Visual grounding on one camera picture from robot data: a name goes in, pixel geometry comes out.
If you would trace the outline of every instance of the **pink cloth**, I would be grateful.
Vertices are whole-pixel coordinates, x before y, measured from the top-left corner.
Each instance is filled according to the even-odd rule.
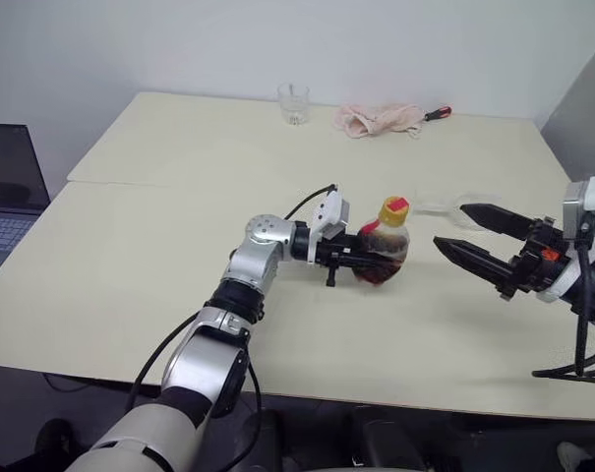
[[[341,106],[334,115],[334,126],[350,138],[379,135],[384,131],[407,131],[417,136],[426,112],[417,105],[403,103],[384,106]]]

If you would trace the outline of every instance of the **bottle cap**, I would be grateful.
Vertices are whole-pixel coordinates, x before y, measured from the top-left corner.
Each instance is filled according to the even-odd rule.
[[[410,205],[402,197],[389,197],[383,203],[378,219],[387,226],[401,226],[406,220]]]

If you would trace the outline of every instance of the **bottle with brown liquid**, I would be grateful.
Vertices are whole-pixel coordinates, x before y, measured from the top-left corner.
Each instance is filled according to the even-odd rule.
[[[378,218],[365,224],[358,232],[360,249],[395,260],[396,264],[353,268],[357,278],[380,285],[397,274],[406,260],[410,236],[404,226],[410,205],[401,197],[389,197],[383,203]]]

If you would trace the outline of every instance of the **white wall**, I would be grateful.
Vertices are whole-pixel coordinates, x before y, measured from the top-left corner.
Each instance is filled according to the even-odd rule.
[[[595,0],[0,0],[0,122],[53,193],[141,89],[403,100],[542,125],[595,51]]]

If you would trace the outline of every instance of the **table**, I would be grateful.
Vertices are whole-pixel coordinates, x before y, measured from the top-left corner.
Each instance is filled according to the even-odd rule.
[[[453,116],[419,140],[353,141],[329,125],[330,108],[293,128],[275,106],[138,95],[0,269],[0,365],[130,381],[209,297],[249,217],[285,214],[329,182],[351,203],[353,230],[392,194],[412,204],[492,193],[526,214],[561,213],[567,178],[527,121]],[[347,270],[328,288],[322,268],[280,268],[251,345],[263,390],[595,419],[595,385],[530,377],[570,360],[568,306],[500,300],[432,237],[462,237],[502,258],[518,242],[431,216],[412,214],[408,227],[408,260],[380,288]],[[595,347],[594,330],[591,339]],[[159,382],[165,359],[148,382]]]

